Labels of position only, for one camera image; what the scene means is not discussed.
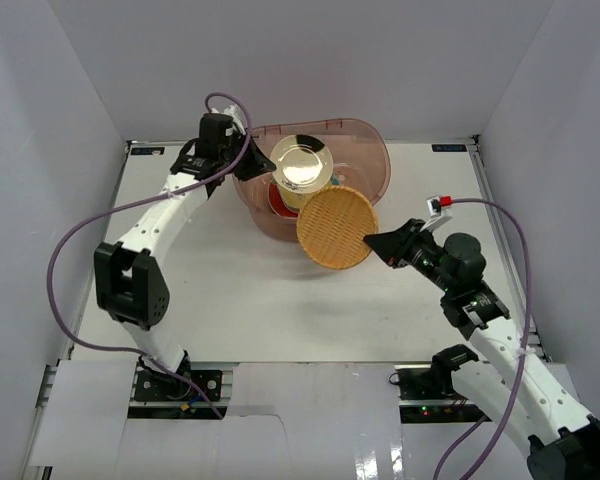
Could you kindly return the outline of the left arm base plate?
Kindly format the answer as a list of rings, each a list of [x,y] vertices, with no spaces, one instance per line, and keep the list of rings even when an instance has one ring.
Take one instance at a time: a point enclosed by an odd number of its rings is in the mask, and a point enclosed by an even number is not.
[[[212,402],[221,399],[223,372],[221,370],[189,370],[186,375]],[[164,373],[140,368],[136,372],[131,399],[136,402],[189,402],[198,398],[199,392],[180,380]]]

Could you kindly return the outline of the red and teal plate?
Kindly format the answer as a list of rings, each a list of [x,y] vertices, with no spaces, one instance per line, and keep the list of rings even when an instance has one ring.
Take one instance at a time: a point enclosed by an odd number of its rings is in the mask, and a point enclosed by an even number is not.
[[[280,217],[296,218],[298,216],[297,211],[291,210],[284,203],[284,201],[280,195],[280,192],[278,190],[278,187],[274,181],[269,182],[268,203],[269,203],[271,211]]]

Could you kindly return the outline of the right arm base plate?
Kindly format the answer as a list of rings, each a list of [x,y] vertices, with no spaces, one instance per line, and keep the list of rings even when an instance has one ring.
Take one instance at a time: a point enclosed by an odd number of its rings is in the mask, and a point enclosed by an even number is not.
[[[398,388],[402,401],[468,402],[466,397],[453,389],[449,378],[441,377],[430,368],[400,368],[389,375],[388,382]]]

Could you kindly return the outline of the cream round plate black mark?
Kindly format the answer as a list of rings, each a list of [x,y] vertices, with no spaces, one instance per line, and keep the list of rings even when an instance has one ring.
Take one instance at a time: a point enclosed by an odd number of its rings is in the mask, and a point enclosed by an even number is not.
[[[313,193],[324,187],[333,174],[333,155],[327,145],[311,135],[290,135],[273,147],[273,179],[285,190]]]

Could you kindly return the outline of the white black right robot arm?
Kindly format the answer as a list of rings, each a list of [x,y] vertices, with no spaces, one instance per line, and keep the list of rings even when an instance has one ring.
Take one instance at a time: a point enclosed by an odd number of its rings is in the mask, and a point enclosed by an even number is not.
[[[422,374],[439,396],[461,395],[503,427],[534,479],[600,479],[600,419],[523,343],[509,310],[483,278],[480,242],[466,233],[438,245],[422,220],[367,235],[391,268],[412,267],[438,287],[465,341],[436,353]]]

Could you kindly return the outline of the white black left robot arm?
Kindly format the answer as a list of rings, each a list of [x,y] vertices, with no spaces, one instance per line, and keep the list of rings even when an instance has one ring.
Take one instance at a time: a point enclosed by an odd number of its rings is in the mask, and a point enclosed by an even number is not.
[[[273,163],[246,137],[237,108],[203,115],[197,138],[180,150],[161,190],[134,226],[115,243],[94,252],[98,307],[122,327],[138,350],[140,364],[168,398],[190,391],[188,354],[166,321],[170,292],[162,274],[166,254],[193,213],[204,205],[231,168],[240,181],[274,171]]]

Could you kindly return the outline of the yellow square dish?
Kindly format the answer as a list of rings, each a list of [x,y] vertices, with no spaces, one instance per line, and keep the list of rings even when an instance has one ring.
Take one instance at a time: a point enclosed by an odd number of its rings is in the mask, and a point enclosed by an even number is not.
[[[306,187],[291,182],[278,183],[277,189],[284,205],[296,213],[302,209],[311,195]]]

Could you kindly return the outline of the round woven bamboo plate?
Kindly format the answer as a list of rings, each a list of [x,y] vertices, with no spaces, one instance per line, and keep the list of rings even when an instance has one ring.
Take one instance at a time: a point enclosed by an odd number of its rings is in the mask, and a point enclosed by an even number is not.
[[[378,232],[370,201],[355,189],[330,186],[312,195],[301,208],[296,235],[304,252],[316,264],[332,270],[359,265],[371,253],[364,242]]]

